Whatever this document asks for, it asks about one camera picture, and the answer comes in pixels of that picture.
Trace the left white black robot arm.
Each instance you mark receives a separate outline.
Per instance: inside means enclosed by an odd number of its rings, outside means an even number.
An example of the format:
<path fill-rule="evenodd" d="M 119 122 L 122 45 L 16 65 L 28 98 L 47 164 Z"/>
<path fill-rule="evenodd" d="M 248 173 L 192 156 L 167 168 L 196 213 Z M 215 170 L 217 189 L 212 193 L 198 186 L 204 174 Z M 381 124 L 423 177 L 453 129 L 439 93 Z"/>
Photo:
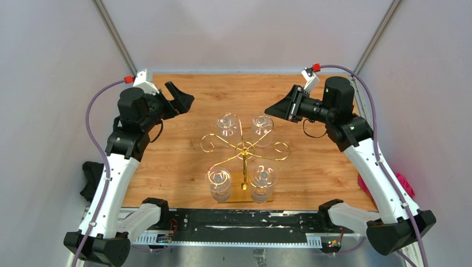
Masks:
<path fill-rule="evenodd" d="M 99 185 L 89 210 L 76 231 L 68 232 L 64 246 L 73 253 L 72 266 L 92 261 L 122 266 L 133 242 L 149 227 L 166 229 L 171 220 L 168 202 L 149 197 L 124 220 L 119 213 L 129 183 L 152 139 L 150 131 L 167 119 L 190 111 L 193 95 L 179 90 L 172 82 L 165 87 L 168 100 L 151 82 L 134 82 L 120 93 L 118 117 L 105 148 L 99 148 L 104 161 Z"/>

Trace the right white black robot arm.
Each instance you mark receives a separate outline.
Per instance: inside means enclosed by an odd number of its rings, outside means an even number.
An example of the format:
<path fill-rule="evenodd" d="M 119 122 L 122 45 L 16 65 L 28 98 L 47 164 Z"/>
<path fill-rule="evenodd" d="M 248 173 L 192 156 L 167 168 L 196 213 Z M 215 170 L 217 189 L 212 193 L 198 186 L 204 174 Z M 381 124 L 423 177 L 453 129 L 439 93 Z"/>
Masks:
<path fill-rule="evenodd" d="M 290 122 L 324 123 L 328 137 L 354 164 L 366 184 L 377 212 L 349 206 L 340 199 L 318 208 L 318 225 L 325 232 L 342 226 L 366 237 L 381 255 L 396 252 L 424 236 L 436 223 L 430 210 L 421 210 L 399 183 L 374 142 L 373 129 L 353 111 L 355 91 L 350 81 L 326 79 L 323 97 L 311 98 L 299 85 L 265 113 Z"/>

